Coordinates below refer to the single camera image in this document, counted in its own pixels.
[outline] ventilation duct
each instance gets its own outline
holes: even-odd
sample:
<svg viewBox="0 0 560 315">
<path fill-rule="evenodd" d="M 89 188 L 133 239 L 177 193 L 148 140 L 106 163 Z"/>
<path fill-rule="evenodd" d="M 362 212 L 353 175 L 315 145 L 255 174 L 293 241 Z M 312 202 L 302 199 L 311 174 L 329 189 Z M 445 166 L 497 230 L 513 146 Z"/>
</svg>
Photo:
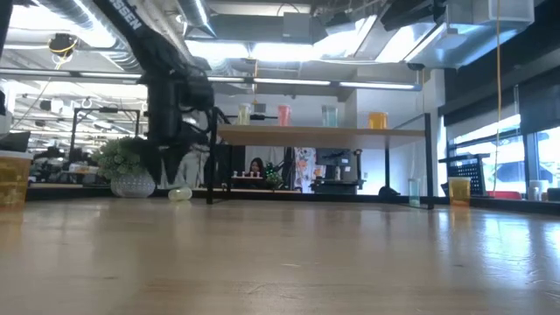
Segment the ventilation duct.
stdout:
<svg viewBox="0 0 560 315">
<path fill-rule="evenodd" d="M 204 33 L 216 38 L 216 33 L 208 23 L 210 17 L 207 4 L 204 0 L 178 0 L 178 6 L 187 24 L 191 26 L 191 28 L 198 28 Z"/>
<path fill-rule="evenodd" d="M 129 50 L 123 36 L 91 0 L 37 0 L 37 2 L 59 17 L 72 21 L 84 32 L 95 32 L 100 37 L 114 39 L 115 44 L 110 48 L 116 51 Z M 103 52 L 102 55 L 126 72 L 142 71 L 132 52 Z"/>
</svg>

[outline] yellow cup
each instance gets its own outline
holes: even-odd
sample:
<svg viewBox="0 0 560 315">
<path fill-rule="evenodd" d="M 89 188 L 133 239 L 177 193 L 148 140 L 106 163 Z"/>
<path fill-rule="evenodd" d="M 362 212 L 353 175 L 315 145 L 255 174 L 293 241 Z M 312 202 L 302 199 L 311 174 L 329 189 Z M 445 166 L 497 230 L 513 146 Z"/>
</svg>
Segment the yellow cup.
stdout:
<svg viewBox="0 0 560 315">
<path fill-rule="evenodd" d="M 369 128 L 381 129 L 387 128 L 387 113 L 369 113 Z"/>
<path fill-rule="evenodd" d="M 471 178 L 449 178 L 449 199 L 452 206 L 468 207 L 471 200 Z"/>
</svg>

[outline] woman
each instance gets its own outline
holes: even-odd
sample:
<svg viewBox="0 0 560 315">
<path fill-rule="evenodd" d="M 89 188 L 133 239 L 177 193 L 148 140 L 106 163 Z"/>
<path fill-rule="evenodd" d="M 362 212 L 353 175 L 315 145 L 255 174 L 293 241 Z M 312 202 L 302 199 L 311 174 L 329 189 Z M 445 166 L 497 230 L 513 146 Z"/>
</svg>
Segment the woman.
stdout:
<svg viewBox="0 0 560 315">
<path fill-rule="evenodd" d="M 253 176 L 256 177 L 256 174 L 259 172 L 259 177 L 264 178 L 264 164 L 260 157 L 255 157 L 251 161 L 251 166 L 249 167 L 249 171 L 253 172 Z"/>
</svg>

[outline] workstation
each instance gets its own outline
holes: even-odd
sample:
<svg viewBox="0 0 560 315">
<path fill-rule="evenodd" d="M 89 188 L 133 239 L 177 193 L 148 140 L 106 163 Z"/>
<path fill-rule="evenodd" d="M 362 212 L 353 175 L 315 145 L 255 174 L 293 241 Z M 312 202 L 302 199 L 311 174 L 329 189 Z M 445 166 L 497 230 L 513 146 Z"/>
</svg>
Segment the workstation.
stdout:
<svg viewBox="0 0 560 315">
<path fill-rule="evenodd" d="M 0 313 L 554 313 L 559 11 L 2 1 Z"/>
</svg>

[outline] cup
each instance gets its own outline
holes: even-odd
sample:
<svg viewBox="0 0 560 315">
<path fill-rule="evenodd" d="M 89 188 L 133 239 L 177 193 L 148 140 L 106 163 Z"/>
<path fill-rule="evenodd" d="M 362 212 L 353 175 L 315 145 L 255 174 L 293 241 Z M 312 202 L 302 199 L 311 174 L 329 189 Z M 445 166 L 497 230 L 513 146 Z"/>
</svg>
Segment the cup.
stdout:
<svg viewBox="0 0 560 315">
<path fill-rule="evenodd" d="M 239 105 L 239 111 L 237 112 L 237 124 L 249 125 L 250 121 L 251 121 L 251 105 L 250 104 Z"/>
<path fill-rule="evenodd" d="M 369 128 L 385 130 L 387 128 L 387 113 L 369 113 Z"/>
<path fill-rule="evenodd" d="M 409 205 L 420 207 L 420 179 L 409 178 Z"/>
<path fill-rule="evenodd" d="M 278 105 L 278 126 L 290 126 L 290 105 Z"/>
<path fill-rule="evenodd" d="M 339 126 L 339 109 L 334 106 L 323 105 L 321 107 L 323 112 L 323 127 L 338 127 Z"/>
<path fill-rule="evenodd" d="M 452 206 L 468 207 L 471 201 L 471 178 L 449 178 L 449 198 Z"/>
</svg>

